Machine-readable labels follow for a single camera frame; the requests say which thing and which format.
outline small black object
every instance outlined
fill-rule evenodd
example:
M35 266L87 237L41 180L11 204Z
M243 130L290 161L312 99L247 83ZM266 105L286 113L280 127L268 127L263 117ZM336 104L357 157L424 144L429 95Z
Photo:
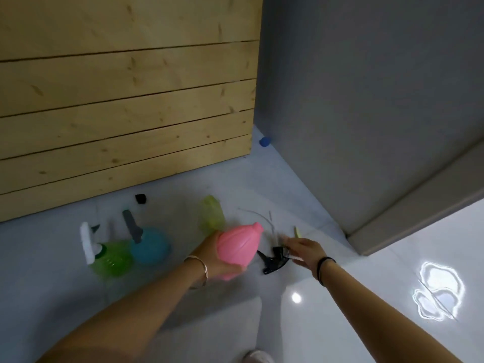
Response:
M146 195L145 194L138 194L138 195L135 195L135 197L136 197L136 201L139 204L146 204Z
M135 219L129 210L123 211L123 218L126 226L128 227L131 237L136 244L141 243L141 236L143 235L143 229L136 225Z
M279 270L283 267L287 262L290 260L289 257L285 256L284 247L278 246L273 247L274 257L267 257L261 251L257 251L257 254L262 258L264 265L266 266L262 272L264 275L273 273L276 270Z
M100 227L100 226L101 226L101 225L100 225L100 224L98 224L98 225L95 225L95 226L92 226L92 227L91 227L91 231L93 231L93 234L94 234L94 233L96 233L96 231L99 229L99 227Z
M318 261L318 267L316 268L316 275L318 276L318 281L322 286L324 286L324 284L321 281L321 278L319 277L319 271L321 270L321 266L323 265L323 262L325 262L326 260L333 260L334 262L336 262L334 258L328 257L328 256L323 257L321 260Z

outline small blue object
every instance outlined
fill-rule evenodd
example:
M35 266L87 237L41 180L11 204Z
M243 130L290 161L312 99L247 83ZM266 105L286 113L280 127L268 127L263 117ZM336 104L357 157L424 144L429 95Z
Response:
M266 147L270 144L270 137L264 136L262 139L259 140L260 146Z
M168 238L159 230L143 228L141 242L130 242L130 252L136 262L142 265L154 265L162 262L171 252Z

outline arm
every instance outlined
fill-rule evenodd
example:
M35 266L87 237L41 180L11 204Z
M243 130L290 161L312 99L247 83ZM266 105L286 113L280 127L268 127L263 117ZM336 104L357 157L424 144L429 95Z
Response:
M326 253L305 238L288 238L286 246L317 278L318 261ZM377 363L438 361L460 363L451 352L403 314L360 284L331 260L323 263L320 280Z
M220 232L206 238L191 253L207 265L209 277L238 274L240 265L218 259ZM205 278L203 265L188 259L166 277L148 284L83 323L49 350L46 362L131 362L139 357L188 288Z

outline floor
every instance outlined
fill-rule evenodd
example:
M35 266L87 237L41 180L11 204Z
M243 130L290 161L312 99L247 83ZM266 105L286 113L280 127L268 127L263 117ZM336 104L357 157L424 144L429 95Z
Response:
M36 360L85 319L180 262L203 238L197 203L221 200L230 225L259 221L269 252L275 231L321 242L348 272L435 336L463 362L484 354L480 300L484 201L369 257L349 247L338 225L254 130L251 155L0 224L0 360ZM135 194L148 197L146 205ZM121 212L163 229L170 259L103 283L87 268L78 229L100 224L98 241L128 238ZM188 292L147 349L145 362L236 362L249 349L277 362L371 362L327 291L288 263L263 276L247 272Z

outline silver bracelet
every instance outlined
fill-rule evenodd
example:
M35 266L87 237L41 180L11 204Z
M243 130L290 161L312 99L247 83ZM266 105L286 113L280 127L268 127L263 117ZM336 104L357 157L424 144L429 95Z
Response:
M189 258L193 258L195 260L202 262L203 268L205 269L205 281L203 281L203 284L202 284L201 287L204 287L207 284L207 281L209 280L209 273L207 271L207 265L205 265L205 262L203 262L201 258L199 258L197 256L193 256L193 255L186 256L184 262L186 260L188 260ZM190 289L198 289L198 288L201 288L201 287L190 287Z

